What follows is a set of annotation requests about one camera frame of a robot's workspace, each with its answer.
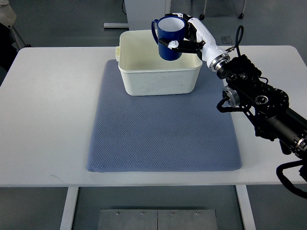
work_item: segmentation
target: gray floor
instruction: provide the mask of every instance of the gray floor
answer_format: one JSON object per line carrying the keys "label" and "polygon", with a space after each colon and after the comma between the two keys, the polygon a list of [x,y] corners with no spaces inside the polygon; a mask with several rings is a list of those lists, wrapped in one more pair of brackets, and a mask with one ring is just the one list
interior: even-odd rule
{"label": "gray floor", "polygon": [[[125,30],[103,29],[103,23],[127,22],[120,0],[10,0],[10,3],[18,15],[15,27],[26,43],[35,47],[117,46]],[[307,63],[306,0],[247,0],[244,19],[240,20],[237,17],[242,3],[243,0],[208,0],[203,23],[218,45],[222,45],[221,36],[234,38],[237,27],[242,24],[245,32],[241,45],[291,45]],[[198,16],[203,6],[204,0],[173,0],[171,11]],[[5,75],[0,68],[0,83]],[[59,195],[49,189],[54,197],[60,196],[63,200],[63,191]],[[172,189],[176,194],[181,192],[180,187]],[[53,222],[48,218],[33,218],[34,225],[27,225],[24,219],[29,218],[29,212],[32,217],[41,215],[41,206],[50,207],[47,200],[36,199],[38,194],[45,196],[44,191],[27,190],[30,195],[24,195],[18,188],[7,191],[0,189],[0,219],[6,220],[0,220],[0,229],[52,229],[50,226],[57,229],[58,218]],[[248,192],[258,230],[305,229],[306,200],[294,197],[281,185],[248,186]],[[35,201],[41,206],[31,205]],[[57,215],[61,215],[61,208],[54,210]],[[25,223],[23,228],[14,227],[17,220]],[[43,222],[49,226],[39,226]]]}
{"label": "gray floor", "polygon": [[244,229],[234,186],[80,188],[73,230],[96,230],[100,209],[214,209],[219,230]]}

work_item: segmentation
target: chair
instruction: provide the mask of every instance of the chair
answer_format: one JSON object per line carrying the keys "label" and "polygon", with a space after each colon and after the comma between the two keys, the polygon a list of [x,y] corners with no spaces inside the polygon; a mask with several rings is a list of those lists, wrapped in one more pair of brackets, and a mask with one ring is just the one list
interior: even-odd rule
{"label": "chair", "polygon": [[[244,2],[243,2],[242,11],[241,11],[241,14],[238,17],[239,19],[242,19],[244,17],[245,5],[246,5],[246,0],[244,0]],[[200,15],[200,20],[203,20],[205,18],[206,7],[207,7],[207,0],[205,0],[205,6],[204,6],[204,9],[203,9],[203,14]]]}
{"label": "chair", "polygon": [[16,30],[15,26],[12,26],[10,29],[10,39],[12,43],[16,43],[19,50],[21,50],[24,47],[31,47],[30,44],[26,44],[21,37],[21,35]]}

